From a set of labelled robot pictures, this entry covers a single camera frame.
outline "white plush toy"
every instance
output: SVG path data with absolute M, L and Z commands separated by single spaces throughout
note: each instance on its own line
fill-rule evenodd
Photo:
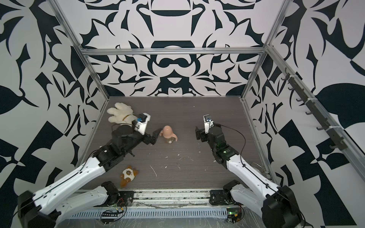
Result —
M 133 110 L 130 106 L 124 103 L 115 103 L 115 107 L 116 108 L 109 108 L 107 110 L 107 113 L 113 115 L 108 118 L 109 122 L 117 124 L 132 124 L 132 121 L 137 119 L 137 117 L 133 115 Z

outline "aluminum frame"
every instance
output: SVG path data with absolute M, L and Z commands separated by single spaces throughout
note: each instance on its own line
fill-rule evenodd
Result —
M 256 77 L 257 77 L 257 74 L 258 74 L 258 71 L 260 70 L 260 67 L 262 66 L 262 64 L 264 63 L 264 60 L 266 58 L 266 55 L 267 53 L 264 52 L 263 54 L 260 54 L 257 62 L 255 63 L 255 66 L 249 76 L 249 80 L 247 81 L 247 84 L 245 85 L 243 91 L 242 91 L 242 94 L 241 94 L 241 98 L 244 98 L 248 91 L 250 90 L 253 82 L 255 81 Z
M 276 176 L 274 175 L 275 172 L 271 168 L 269 159 L 265 156 L 264 149 L 262 147 L 263 143 L 261 143 L 260 138 L 258 136 L 258 133 L 257 133 L 256 127 L 255 127 L 255 124 L 253 123 L 253 120 L 252 120 L 252 117 L 250 114 L 250 109 L 247 105 L 247 102 L 246 102 L 246 100 L 241 99 L 241 103 L 243 106 L 243 111 L 245 112 L 247 122 L 248 122 L 250 130 L 251 130 L 256 148 L 258 150 L 258 154 L 260 156 L 261 162 L 264 165 L 265 169 L 269 172 L 268 175 L 271 176 L 271 181 L 277 185 L 280 185 L 280 182 L 278 182 L 278 180 L 276 179 Z
M 275 22 L 274 22 L 273 26 L 271 27 L 268 38 L 266 39 L 266 42 L 264 44 L 264 48 L 267 45 L 270 45 L 272 43 L 272 41 L 274 40 L 274 38 L 276 37 L 276 34 L 277 34 L 280 26 L 282 25 L 282 23 L 285 19 L 285 15 L 286 15 L 286 13 L 289 9 L 289 6 L 292 2 L 293 2 L 293 0 L 284 0 L 283 3 L 281 4 L 279 13 L 275 18 Z
M 94 68 L 92 67 L 91 63 L 82 54 L 81 49 L 80 49 L 80 43 L 78 42 L 78 39 L 75 36 L 75 33 L 72 30 L 70 23 L 67 21 L 67 18 L 65 16 L 65 14 L 63 13 L 63 11 L 62 11 L 60 5 L 58 4 L 57 0 L 47 0 L 47 2 L 49 3 L 49 5 L 50 5 L 55 17 L 57 18 L 59 24 L 64 29 L 64 31 L 65 31 L 67 37 L 69 38 L 72 46 L 76 50 L 77 55 L 79 56 L 82 63 L 84 64 L 84 66 L 89 71 L 89 73 L 90 73 L 92 79 L 94 80 L 97 88 L 100 90 L 101 94 L 104 96 L 104 98 L 106 100 L 109 99 L 109 95 L 108 95 L 107 91 L 105 90 L 105 87 L 101 83 L 99 76 L 94 71 Z
M 260 54 L 263 47 L 81 49 L 83 55 Z
M 100 124 L 100 121 L 101 121 L 101 118 L 103 117 L 103 115 L 105 114 L 105 110 L 107 109 L 107 105 L 109 103 L 109 99 L 105 100 L 104 104 L 103 104 L 103 107 L 101 108 L 100 110 L 100 113 L 99 113 L 99 116 L 97 117 L 96 119 L 96 123 L 94 125 L 94 127 L 92 128 L 91 130 L 91 134 L 86 142 L 86 145 L 85 145 L 85 148 L 84 150 L 81 152 L 81 156 L 79 158 L 79 160 L 77 161 L 76 163 L 76 166 L 75 167 L 79 167 L 82 163 L 84 163 L 87 158 L 86 158 L 86 155 L 87 155 L 87 151 L 89 150 L 89 147 L 91 145 L 91 142 L 95 136 L 95 133 L 96 133 L 96 130 L 97 128 L 99 127 L 99 124 Z
M 297 76 L 293 69 L 287 64 L 286 61 L 280 56 L 276 49 L 268 45 L 265 51 L 272 58 L 274 63 L 278 66 L 281 72 L 286 75 L 287 73 L 291 76 Z M 324 108 L 324 106 L 319 102 L 315 95 L 309 90 L 309 88 L 303 83 L 299 77 L 293 77 L 296 83 L 303 89 L 303 92 L 309 98 L 313 99 L 313 103 L 318 107 L 321 114 L 327 118 L 328 123 L 335 127 L 333 128 L 340 136 L 343 137 L 344 142 L 347 144 L 348 148 L 342 150 L 342 153 L 349 160 L 351 165 L 357 171 L 359 176 L 365 181 L 365 154 L 357 146 L 357 144 L 352 140 L 352 138 L 347 134 L 347 132 L 342 128 L 342 126 L 332 117 L 332 115 Z

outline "wall hook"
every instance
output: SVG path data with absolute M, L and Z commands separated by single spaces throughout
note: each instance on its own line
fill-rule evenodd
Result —
M 285 78 L 281 78 L 281 80 L 285 81 L 285 80 L 288 80 L 289 78 L 290 78 L 290 75 L 289 75 L 289 73 L 287 73 Z

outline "floor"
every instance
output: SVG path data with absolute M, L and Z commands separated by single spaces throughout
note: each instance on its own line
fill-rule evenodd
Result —
M 128 183 L 127 189 L 173 189 L 173 188 L 222 188 L 236 175 L 214 162 L 207 142 L 195 138 L 195 126 L 204 128 L 203 115 L 211 114 L 215 123 L 240 131 L 246 137 L 242 157 L 248 162 L 262 165 L 249 129 L 242 104 L 238 97 L 110 97 L 107 108 L 116 102 L 130 105 L 134 113 L 146 112 L 151 115 L 146 132 L 170 125 L 178 137 L 177 142 L 166 144 L 159 138 L 155 145 L 140 143 L 133 154 L 107 173 L 99 176 L 83 189 L 93 189 L 104 181 L 112 181 L 120 188 L 120 174 L 128 165 L 135 167 L 139 174 Z M 105 112 L 91 142 L 88 154 L 111 139 L 110 114 Z M 223 128 L 225 139 L 237 151 L 244 144 L 243 137 L 228 128 Z

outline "hook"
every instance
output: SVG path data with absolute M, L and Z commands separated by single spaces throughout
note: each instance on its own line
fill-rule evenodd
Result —
M 285 76 L 285 78 L 281 78 L 281 80 L 285 81 L 285 80 L 288 80 L 290 77 L 290 75 L 287 73 L 287 75 Z

